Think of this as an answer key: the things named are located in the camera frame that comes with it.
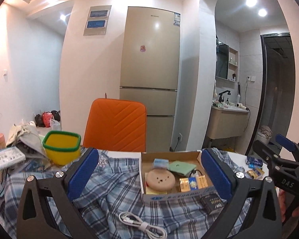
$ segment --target red plastic bag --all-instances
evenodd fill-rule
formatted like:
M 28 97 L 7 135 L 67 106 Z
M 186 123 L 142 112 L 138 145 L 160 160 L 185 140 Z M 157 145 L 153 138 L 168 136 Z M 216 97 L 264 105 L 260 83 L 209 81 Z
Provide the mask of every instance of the red plastic bag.
M 51 112 L 43 112 L 42 119 L 45 127 L 50 127 L 50 119 L 53 117 Z

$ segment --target bathroom vanity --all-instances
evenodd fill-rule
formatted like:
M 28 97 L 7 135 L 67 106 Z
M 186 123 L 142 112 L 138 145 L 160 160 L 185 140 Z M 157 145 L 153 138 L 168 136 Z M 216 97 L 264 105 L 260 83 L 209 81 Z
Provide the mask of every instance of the bathroom vanity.
M 237 137 L 244 133 L 249 111 L 228 106 L 228 108 L 211 107 L 206 136 L 210 139 Z

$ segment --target blue panel window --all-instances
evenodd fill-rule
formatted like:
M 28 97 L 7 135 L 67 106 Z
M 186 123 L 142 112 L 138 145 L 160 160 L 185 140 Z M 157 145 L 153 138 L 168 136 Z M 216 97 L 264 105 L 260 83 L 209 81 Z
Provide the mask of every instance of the blue panel window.
M 106 21 L 90 21 L 87 28 L 104 28 Z
M 107 17 L 108 10 L 103 11 L 91 11 L 90 18 Z

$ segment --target green rim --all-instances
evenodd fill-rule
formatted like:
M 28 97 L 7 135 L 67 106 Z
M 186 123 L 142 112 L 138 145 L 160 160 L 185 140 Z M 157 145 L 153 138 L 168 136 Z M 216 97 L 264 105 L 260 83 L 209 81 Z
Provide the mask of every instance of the green rim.
M 72 148 L 58 148 L 58 147 L 52 147 L 46 144 L 46 141 L 48 140 L 50 135 L 53 134 L 60 134 L 60 135 L 68 135 L 68 136 L 73 136 L 73 137 L 77 137 L 77 145 L 75 147 Z M 57 151 L 57 152 L 75 152 L 80 148 L 80 144 L 81 144 L 81 136 L 77 133 L 72 133 L 72 132 L 67 132 L 67 131 L 58 131 L 58 130 L 51 130 L 48 132 L 48 134 L 46 134 L 45 138 L 43 139 L 42 145 L 44 148 L 49 149 L 49 150 L 53 150 L 53 151 Z

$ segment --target open cardboard box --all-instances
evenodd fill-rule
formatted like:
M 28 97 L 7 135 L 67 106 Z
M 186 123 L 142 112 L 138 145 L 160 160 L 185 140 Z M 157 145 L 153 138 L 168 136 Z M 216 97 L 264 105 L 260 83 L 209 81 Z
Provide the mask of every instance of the open cardboard box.
M 166 201 L 170 199 L 179 199 L 179 198 L 186 198 L 186 197 L 194 197 L 194 196 L 204 196 L 211 193 L 215 193 L 216 189 L 211 182 L 210 178 L 208 177 L 205 169 L 201 163 L 201 154 L 202 151 L 197 150 L 194 152 L 168 152 L 168 153 L 141 153 L 140 155 L 140 180 L 141 180 L 141 194 L 142 200 L 144 202 L 151 202 L 151 201 Z M 187 191 L 181 192 L 180 185 L 179 185 L 179 178 L 183 178 L 180 176 L 175 175 L 175 186 L 171 190 L 167 192 L 167 194 L 159 194 L 159 195 L 150 195 L 145 193 L 145 173 L 148 173 L 153 169 L 153 162 L 155 158 L 160 159 L 167 159 L 171 164 L 174 161 L 182 161 L 187 162 L 190 164 L 195 164 L 196 169 L 201 171 L 203 175 L 205 175 L 207 180 L 208 187 L 194 190 L 194 191 Z

